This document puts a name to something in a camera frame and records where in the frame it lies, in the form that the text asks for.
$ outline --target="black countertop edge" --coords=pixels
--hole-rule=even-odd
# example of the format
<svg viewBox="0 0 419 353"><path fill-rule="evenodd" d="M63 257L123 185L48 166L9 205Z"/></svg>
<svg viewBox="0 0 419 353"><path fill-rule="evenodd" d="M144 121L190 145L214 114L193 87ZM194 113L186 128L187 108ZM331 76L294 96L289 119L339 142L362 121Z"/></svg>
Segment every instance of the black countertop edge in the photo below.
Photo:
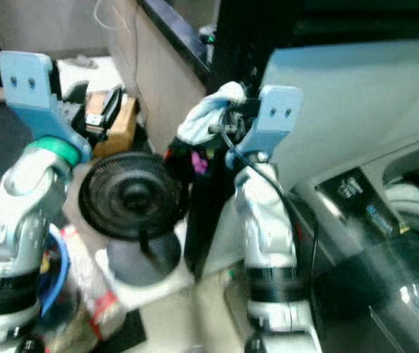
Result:
<svg viewBox="0 0 419 353"><path fill-rule="evenodd" d="M164 0L136 0L145 14L154 22L193 73L206 85L211 70L205 64L206 45L198 33Z"/></svg>

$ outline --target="fan stand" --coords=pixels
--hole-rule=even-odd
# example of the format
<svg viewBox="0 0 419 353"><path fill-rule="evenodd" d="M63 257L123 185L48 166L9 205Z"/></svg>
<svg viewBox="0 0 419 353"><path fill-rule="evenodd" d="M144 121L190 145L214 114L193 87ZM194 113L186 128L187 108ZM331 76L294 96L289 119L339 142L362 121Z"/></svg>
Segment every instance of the fan stand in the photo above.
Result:
<svg viewBox="0 0 419 353"><path fill-rule="evenodd" d="M110 270L120 281L133 287L148 287L163 281L178 266L182 250L173 230L139 242L111 240L107 247Z"/></svg>

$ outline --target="floor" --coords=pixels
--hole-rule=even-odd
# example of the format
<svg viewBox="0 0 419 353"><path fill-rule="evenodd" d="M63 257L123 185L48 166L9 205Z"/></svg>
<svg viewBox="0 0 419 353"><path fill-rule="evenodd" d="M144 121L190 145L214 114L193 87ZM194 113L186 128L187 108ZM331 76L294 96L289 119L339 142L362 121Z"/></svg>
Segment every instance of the floor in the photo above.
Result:
<svg viewBox="0 0 419 353"><path fill-rule="evenodd" d="M94 58L99 68L77 68L60 60L62 91L74 82L87 79L88 91L108 90L121 83L121 78L109 57ZM119 299L129 309L140 308L148 340L129 349L130 353L243 352L223 297L229 283L229 272L206 277L197 285L181 260L177 269L162 283L150 288L131 288L113 278L107 267L105 247L108 239L90 228L79 216L76 197L87 165L75 170L75 178L64 211L81 233L96 260L104 270ZM185 243L185 223L176 228L181 245Z"/></svg>

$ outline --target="black band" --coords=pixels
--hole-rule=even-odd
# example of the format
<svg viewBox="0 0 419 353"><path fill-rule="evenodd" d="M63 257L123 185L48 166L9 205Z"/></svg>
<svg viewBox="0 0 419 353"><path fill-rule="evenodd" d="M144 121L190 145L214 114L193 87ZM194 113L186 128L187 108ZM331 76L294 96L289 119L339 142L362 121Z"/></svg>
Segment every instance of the black band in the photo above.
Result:
<svg viewBox="0 0 419 353"><path fill-rule="evenodd" d="M0 315L15 313L35 304L38 276L36 270L22 276L0 278Z"/></svg>
<svg viewBox="0 0 419 353"><path fill-rule="evenodd" d="M248 268L251 300L282 303L307 297L306 286L293 268Z"/></svg>

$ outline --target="black wire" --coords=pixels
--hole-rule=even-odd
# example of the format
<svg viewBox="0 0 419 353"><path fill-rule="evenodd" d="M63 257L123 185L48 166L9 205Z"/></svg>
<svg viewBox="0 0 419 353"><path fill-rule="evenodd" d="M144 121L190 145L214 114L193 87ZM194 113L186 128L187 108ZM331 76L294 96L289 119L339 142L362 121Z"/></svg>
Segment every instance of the black wire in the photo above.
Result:
<svg viewBox="0 0 419 353"><path fill-rule="evenodd" d="M282 200L282 204L288 214L288 217L290 219L297 219L296 213L294 211L295 204L293 203L293 199L295 199L297 202L302 203L308 211L311 213L312 220L313 220L313 231L314 236L312 240L312 253L311 253L311 261L310 261L310 268L309 268L309 294L311 296L311 301L314 303L314 290L313 290L313 281L314 281L314 269L315 269L315 256L316 252L318 250L318 242L319 242L319 226L318 226L318 220L315 216L314 211L312 208L302 199L297 197L297 195L293 193L287 192L282 185L277 181L269 177L262 171L257 164L253 163L251 160L246 158L246 156L243 155L243 153L233 144L233 142L229 139L229 136L226 133L226 129L224 128L226 126L226 119L228 118L230 113L230 108L224 110L221 113L220 121L219 121L219 130L221 131L221 135L223 137L224 142L229 147L229 150L234 153L237 158L239 158L242 163L250 168L252 168L257 174L259 174L278 194L279 198ZM293 225L293 233L294 233L294 241L295 244L298 243L298 230L296 229L296 226Z"/></svg>

